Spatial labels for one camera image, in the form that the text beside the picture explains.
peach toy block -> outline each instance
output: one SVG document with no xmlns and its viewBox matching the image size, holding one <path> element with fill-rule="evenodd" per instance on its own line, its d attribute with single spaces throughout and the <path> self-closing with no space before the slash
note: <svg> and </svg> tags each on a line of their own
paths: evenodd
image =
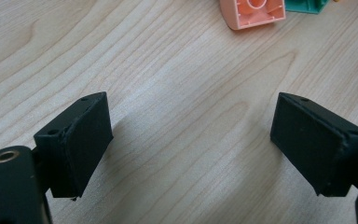
<svg viewBox="0 0 358 224">
<path fill-rule="evenodd" d="M 286 18 L 283 0 L 220 0 L 229 28 L 240 30 Z"/>
</svg>

green toy block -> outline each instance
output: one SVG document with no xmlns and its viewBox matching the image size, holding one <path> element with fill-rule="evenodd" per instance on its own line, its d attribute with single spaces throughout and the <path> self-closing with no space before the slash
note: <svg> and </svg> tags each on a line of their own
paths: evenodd
<svg viewBox="0 0 358 224">
<path fill-rule="evenodd" d="M 319 14 L 328 0 L 284 0 L 286 11 Z"/>
</svg>

wood grain surface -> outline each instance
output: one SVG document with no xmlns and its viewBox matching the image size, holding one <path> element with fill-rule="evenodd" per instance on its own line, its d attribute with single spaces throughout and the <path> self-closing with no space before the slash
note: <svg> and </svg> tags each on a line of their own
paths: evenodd
<svg viewBox="0 0 358 224">
<path fill-rule="evenodd" d="M 97 91 L 115 139 L 55 223 L 355 223 L 269 130 L 280 91 L 358 125 L 358 0 L 238 32 L 217 0 L 0 1 L 0 148 Z"/>
</svg>

wooden table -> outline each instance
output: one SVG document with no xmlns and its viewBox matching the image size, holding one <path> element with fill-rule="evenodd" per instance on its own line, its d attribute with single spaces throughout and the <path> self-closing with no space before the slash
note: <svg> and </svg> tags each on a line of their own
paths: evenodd
<svg viewBox="0 0 358 224">
<path fill-rule="evenodd" d="M 97 91 L 115 139 L 55 223 L 355 223 L 269 130 L 280 91 L 358 125 L 358 0 L 239 32 L 217 0 L 0 1 L 0 148 Z"/>
</svg>

plastic building block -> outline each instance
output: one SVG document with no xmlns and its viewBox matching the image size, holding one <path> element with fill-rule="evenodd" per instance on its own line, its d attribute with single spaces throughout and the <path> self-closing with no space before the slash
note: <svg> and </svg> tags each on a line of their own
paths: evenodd
<svg viewBox="0 0 358 224">
<path fill-rule="evenodd" d="M 220 0 L 220 8 L 233 30 L 285 19 L 283 0 Z"/>
<path fill-rule="evenodd" d="M 286 10 L 311 14 L 319 14 L 327 2 L 328 0 L 284 0 Z"/>
</svg>

